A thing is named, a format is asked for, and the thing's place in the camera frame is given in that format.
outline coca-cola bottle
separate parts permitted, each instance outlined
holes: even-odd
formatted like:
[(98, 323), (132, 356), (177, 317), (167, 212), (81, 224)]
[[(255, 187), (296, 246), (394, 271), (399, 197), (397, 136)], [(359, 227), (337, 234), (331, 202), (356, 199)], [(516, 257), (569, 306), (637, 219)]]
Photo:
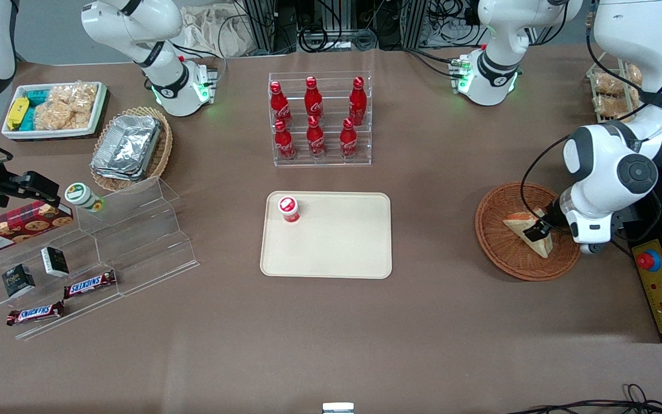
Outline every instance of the coca-cola bottle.
[(315, 81), (314, 76), (305, 78), (305, 112), (308, 116), (318, 116), (318, 122), (323, 123), (324, 118), (324, 102), (321, 97), (321, 92), (318, 92), (318, 82)]
[(275, 117), (275, 121), (284, 121), (286, 126), (289, 127), (292, 125), (290, 103), (287, 102), (287, 98), (283, 94), (283, 89), (280, 87), (280, 82), (270, 82), (270, 92), (272, 92), (270, 106), (272, 107), (272, 115)]
[(326, 156), (326, 144), (324, 144), (323, 129), (318, 126), (318, 116), (308, 116), (308, 131), (305, 136), (308, 138), (308, 148), (310, 156), (313, 159), (320, 159)]
[(275, 121), (275, 146), (278, 148), (278, 157), (284, 160), (294, 160), (297, 156), (292, 144), (292, 135), (286, 130), (283, 120)]
[(364, 91), (364, 78), (357, 76), (354, 78), (354, 89), (349, 95), (349, 118), (354, 125), (362, 125), (364, 113), (367, 110), (367, 94)]
[(354, 121), (351, 118), (344, 120), (344, 129), (341, 130), (341, 154), (344, 160), (353, 160), (357, 157), (357, 131), (354, 131)]

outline clear acrylic shelf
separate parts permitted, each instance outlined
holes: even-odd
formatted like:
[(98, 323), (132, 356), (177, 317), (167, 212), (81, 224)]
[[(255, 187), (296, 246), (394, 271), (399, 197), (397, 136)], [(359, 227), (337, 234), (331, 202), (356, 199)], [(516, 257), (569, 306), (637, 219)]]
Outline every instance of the clear acrylic shelf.
[[(0, 251), (2, 326), (13, 309), (54, 304), (63, 299), (63, 286), (74, 285), (108, 270), (116, 271), (115, 285), (66, 299), (66, 316), (6, 327), (16, 333), (17, 339), (29, 339), (47, 332), (199, 264), (191, 240), (178, 225), (175, 205), (179, 197), (164, 181), (151, 178), (104, 199), (105, 208), (101, 212), (91, 214), (75, 209), (73, 225)], [(45, 246), (63, 251), (70, 270), (67, 277), (58, 278), (45, 273), (40, 256), (40, 250)], [(8, 298), (2, 273), (18, 264), (29, 267), (35, 287), (23, 296)]]
[[(308, 139), (305, 137), (308, 129), (305, 112), (305, 78), (315, 76), (318, 81), (318, 91), (324, 99), (324, 120), (321, 129), (324, 132), (326, 156), (320, 160), (311, 158), (308, 149)], [(364, 89), (367, 94), (367, 110), (364, 123), (355, 126), (357, 131), (357, 157), (344, 160), (341, 156), (339, 135), (344, 118), (349, 116), (349, 94), (352, 92), (352, 82), (356, 76), (364, 78)], [(278, 157), (274, 141), (274, 117), (270, 99), (272, 94), (269, 83), (280, 82), (283, 94), (287, 97), (292, 114), (292, 126), (287, 128), (292, 134), (298, 156), (294, 160), (284, 160)], [(372, 162), (372, 77), (370, 71), (334, 71), (334, 72), (287, 72), (270, 73), (267, 89), (269, 110), (269, 132), (272, 144), (272, 156), (275, 167), (329, 167), (344, 165), (370, 165)]]

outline teal package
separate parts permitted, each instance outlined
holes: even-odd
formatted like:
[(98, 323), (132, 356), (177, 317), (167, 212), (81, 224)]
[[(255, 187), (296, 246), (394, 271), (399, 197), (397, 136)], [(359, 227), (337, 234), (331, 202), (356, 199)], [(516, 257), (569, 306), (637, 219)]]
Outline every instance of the teal package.
[(29, 108), (24, 113), (22, 124), (19, 126), (19, 131), (34, 131), (34, 108)]
[(40, 91), (29, 91), (29, 92), (27, 92), (27, 99), (29, 99), (29, 105), (30, 106), (37, 106), (37, 105), (47, 101), (48, 94), (50, 94), (50, 91), (48, 91), (47, 89), (40, 89)]

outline snickers bar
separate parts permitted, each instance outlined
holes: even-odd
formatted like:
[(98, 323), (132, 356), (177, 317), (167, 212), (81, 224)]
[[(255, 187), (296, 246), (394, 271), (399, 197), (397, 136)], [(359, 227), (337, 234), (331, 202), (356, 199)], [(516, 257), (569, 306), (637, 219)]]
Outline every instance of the snickers bar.
[(32, 322), (32, 320), (45, 320), (55, 317), (63, 317), (66, 314), (66, 307), (63, 301), (57, 304), (41, 306), (39, 308), (27, 309), (24, 311), (11, 311), (7, 317), (7, 325), (13, 327), (21, 323)]
[(76, 296), (76, 294), (86, 293), (101, 286), (112, 285), (114, 282), (116, 282), (116, 277), (114, 277), (114, 271), (111, 270), (95, 278), (76, 283), (76, 285), (64, 287), (63, 299), (71, 298), (72, 296)]

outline table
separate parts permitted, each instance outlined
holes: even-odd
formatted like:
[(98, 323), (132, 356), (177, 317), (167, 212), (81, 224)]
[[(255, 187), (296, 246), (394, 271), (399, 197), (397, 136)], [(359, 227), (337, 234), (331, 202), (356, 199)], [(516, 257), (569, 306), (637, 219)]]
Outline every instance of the table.
[[(444, 52), (455, 56), (462, 50)], [(0, 313), (0, 412), (508, 412), (623, 398), (662, 400), (662, 345), (630, 259), (583, 256), (555, 281), (497, 270), (476, 242), (476, 205), (533, 158), (594, 122), (583, 47), (538, 47), (507, 100), (482, 108), (401, 52), (236, 59), (215, 105), (170, 118), (163, 178), (184, 201), (201, 265), (38, 336)], [(371, 167), (273, 167), (270, 71), (374, 73)], [(133, 64), (23, 64), (15, 84), (97, 79), (107, 119), (155, 106)], [(10, 170), (90, 182), (94, 141), (14, 144)], [(571, 183), (559, 151), (531, 179)], [(381, 281), (270, 278), (259, 268), (275, 190), (381, 191), (392, 202), (393, 273)]]

